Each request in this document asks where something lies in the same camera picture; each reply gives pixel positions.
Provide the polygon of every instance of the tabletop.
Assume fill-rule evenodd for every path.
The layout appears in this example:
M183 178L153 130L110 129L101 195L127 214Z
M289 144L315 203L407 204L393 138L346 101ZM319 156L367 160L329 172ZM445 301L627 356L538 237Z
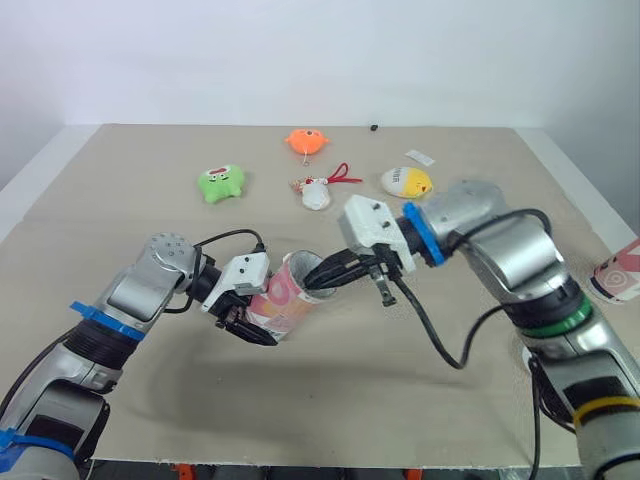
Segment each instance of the tabletop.
M303 167L284 142L287 127L101 127L0 244L4 335L0 388L91 303L146 239L176 231L195 242L232 228L258 230L272 265L291 251L326 256L345 247L337 225L352 194L403 201L379 177L435 160L434 189L462 179L498 184L513 208L544 210L575 278L609 255L584 216L513 130L327 127L330 138ZM362 184L331 185L327 210L305 209L289 182L327 176L346 161ZM198 175L236 164L241 198L203 202ZM220 264L250 238L211 245ZM406 281L449 350L460 351L474 320L495 305L463 258L421 266ZM184 298L176 298L181 304ZM638 303L598 302L636 356ZM194 307L165 315L124 367L107 399L112 414L96 457L184 463L379 467L527 465L533 454L529 377L506 316L482 328L469 366L456 371L435 352L410 306L383 308L361 280L318 306L280 345L257 347L215 328ZM542 463L577 462L575 440L543 419Z

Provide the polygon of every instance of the yellow plush toy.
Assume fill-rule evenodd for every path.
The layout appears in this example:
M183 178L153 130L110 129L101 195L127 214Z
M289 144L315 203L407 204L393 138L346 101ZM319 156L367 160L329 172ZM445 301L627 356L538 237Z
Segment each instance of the yellow plush toy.
M401 198L418 198L433 188L426 172L414 167L398 167L382 175L382 188Z

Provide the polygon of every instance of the pink cup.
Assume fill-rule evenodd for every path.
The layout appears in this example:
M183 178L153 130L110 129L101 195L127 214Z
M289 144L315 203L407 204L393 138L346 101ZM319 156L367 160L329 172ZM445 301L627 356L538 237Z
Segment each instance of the pink cup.
M287 254L269 280L267 293L251 299L247 320L282 340L315 305L335 293L335 288L308 291L302 287L304 277L321 261L322 257L307 250Z

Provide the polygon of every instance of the black cable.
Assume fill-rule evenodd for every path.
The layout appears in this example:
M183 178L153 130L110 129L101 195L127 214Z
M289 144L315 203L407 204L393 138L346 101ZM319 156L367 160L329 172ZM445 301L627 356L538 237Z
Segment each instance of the black cable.
M433 343L433 346L435 347L435 349L438 351L438 353L444 359L444 361L447 362L450 366L452 366L456 370L462 370L467 365L467 361L469 360L469 352L471 350L471 343L473 342L473 339L476 333L478 332L478 330L480 329L480 327L482 326L482 324L490 316L492 316L493 314L499 312L504 308L502 305L497 305L492 309L487 310L485 313L483 313L480 316L480 318L478 318L475 321L475 323L471 327L471 330L469 330L469 333L467 334L467 338L464 342L464 347L462 348L462 356L460 357L460 361L456 361L456 359L454 359L451 356L451 354L449 354L447 349L442 344L442 341L440 340L440 337L438 336L435 328L433 327L433 324L431 323L431 320L429 319L427 312L425 312L424 308L422 307L422 304L416 298L415 294L411 291L411 289L407 286L406 283L404 283L402 278L400 278L399 276L395 276L394 278L392 278L392 280L393 282L395 282L395 284L398 286L398 288L404 294L404 296L407 297L407 300L409 300L409 303L418 314L418 317L420 318L420 321L422 322L424 329L427 331L427 335L429 335L429 338L431 339L431 343Z
M194 245L194 250L196 251L196 260L193 266L193 279L191 280L191 285L197 285L198 280L200 279L200 261L202 259L202 247L200 245ZM184 313L191 308L191 304L193 303L193 296L187 294L187 303L180 308L165 308L164 313Z
M529 359L529 370L533 372L536 367L534 357ZM540 389L535 375L531 375L531 397L533 399L533 464L531 465L531 473L529 480L535 480L540 470Z
M485 230L489 227L493 227L494 225L497 225L498 223L502 223L505 220L509 220L513 217L522 217L525 215L530 215L540 220L544 227L545 233L551 237L551 234L552 234L551 221L549 220L549 217L547 217L547 214L544 213L542 210L538 210L537 208L522 208L520 210L513 210L509 213L505 213L504 215L499 215L495 218L492 218L491 220L488 220L484 223L481 223L477 227L472 228L464 235L461 235L456 239L455 242L453 242L453 245L449 247L449 251L447 252L448 256L453 255L453 252L455 252L458 248L460 248L462 244L466 243L469 240L469 238L473 237L477 233L480 233L482 230Z
M222 238L230 237L232 235L240 235L242 233L248 233L248 234L253 235L254 237L256 237L256 240L258 241L258 244L262 245L262 247L264 248L264 243L262 242L262 237L260 236L260 234L258 232L256 232L255 230L251 230L250 228L239 228L238 230L230 230L228 232L221 233L220 235L216 235L215 237L207 238L206 240L203 240L203 241L201 241L199 243L196 243L194 246L196 246L196 247L204 247L205 245L208 245L211 242L215 242L215 241L220 240Z
M542 400L540 401L540 411L544 413L549 420L551 420L553 423L555 423L559 427L564 428L569 433L573 433L574 435L576 434L575 428L564 423L559 418L557 418L553 413L551 413L551 411L547 408L544 401Z
M58 338L56 338L53 342L51 342L49 345L44 347L44 349L36 356L36 358L31 360L29 365L27 365L27 367L22 371L22 373L18 376L18 378L16 378L16 381L13 382L13 385L11 385L11 388L2 399L2 403L0 403L0 419L4 417L4 414L6 413L7 408L9 407L9 403L15 396L18 389L20 388L20 385L24 383L24 381L27 379L29 375L31 375L31 372L33 372L33 370L38 366L38 364L42 361L42 359L46 357L55 348L57 344L62 343L67 338L69 338L69 335L71 335L73 328L67 330Z

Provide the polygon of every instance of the blue band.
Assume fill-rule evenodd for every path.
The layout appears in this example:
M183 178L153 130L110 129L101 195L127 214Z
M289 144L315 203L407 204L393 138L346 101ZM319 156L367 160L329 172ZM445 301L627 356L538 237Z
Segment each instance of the blue band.
M46 437L36 437L33 435L16 435L15 428L0 431L0 447L3 449L11 445L33 445L36 447L50 448L64 453L72 461L74 460L73 449L69 445L65 445L57 440Z
M422 219L422 215L420 214L420 210L413 203L407 202L402 207L402 213L405 218L407 218L413 228L416 229L418 235L424 242L425 247L429 251L431 258L433 259L433 264L437 267L442 265L445 261L442 252L440 251L440 247L438 247L438 242L436 241L436 237L431 233L431 230L427 228L427 224L424 223Z
M80 302L73 302L71 304L71 309L75 310L76 312L80 312L80 314L85 319L98 322L100 325L104 325L111 330L115 330L118 333L126 335L127 337L134 339L136 342L139 342L144 338L144 333L142 333L141 331L136 330L135 328L131 328L130 326L125 325L122 322L119 322L115 318L110 317L109 315L101 310L98 310L95 307L90 307Z

